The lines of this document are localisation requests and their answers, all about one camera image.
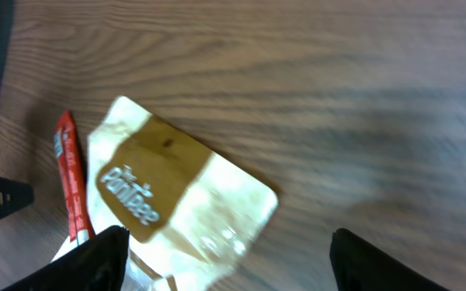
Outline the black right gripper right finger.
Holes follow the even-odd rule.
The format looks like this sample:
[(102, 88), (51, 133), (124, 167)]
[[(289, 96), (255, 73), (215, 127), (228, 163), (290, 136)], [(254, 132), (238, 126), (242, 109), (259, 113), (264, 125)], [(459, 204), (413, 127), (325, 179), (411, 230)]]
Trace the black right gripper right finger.
[(329, 257), (339, 291), (447, 291), (345, 228)]

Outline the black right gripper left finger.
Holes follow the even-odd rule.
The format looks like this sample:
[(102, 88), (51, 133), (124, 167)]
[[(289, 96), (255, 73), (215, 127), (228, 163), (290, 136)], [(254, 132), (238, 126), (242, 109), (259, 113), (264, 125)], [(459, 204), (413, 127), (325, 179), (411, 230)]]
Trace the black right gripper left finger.
[(4, 291), (118, 291), (128, 250), (129, 231), (111, 226)]

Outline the red snack packet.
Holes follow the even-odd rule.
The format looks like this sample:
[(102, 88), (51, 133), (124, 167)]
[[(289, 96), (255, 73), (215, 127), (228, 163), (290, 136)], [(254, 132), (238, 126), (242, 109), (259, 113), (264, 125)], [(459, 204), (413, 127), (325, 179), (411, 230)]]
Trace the red snack packet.
[(70, 242), (80, 245), (93, 238), (95, 231), (87, 212), (86, 178), (76, 125), (69, 111), (61, 114), (54, 130), (53, 143), (68, 211)]

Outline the white snack bag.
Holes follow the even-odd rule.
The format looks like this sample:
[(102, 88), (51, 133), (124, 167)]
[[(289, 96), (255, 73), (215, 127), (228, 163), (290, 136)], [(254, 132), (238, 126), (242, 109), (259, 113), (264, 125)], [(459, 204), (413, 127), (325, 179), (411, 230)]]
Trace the white snack bag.
[(205, 290), (231, 274), (276, 193), (133, 100), (115, 99), (81, 155), (95, 235), (129, 231), (125, 290)]

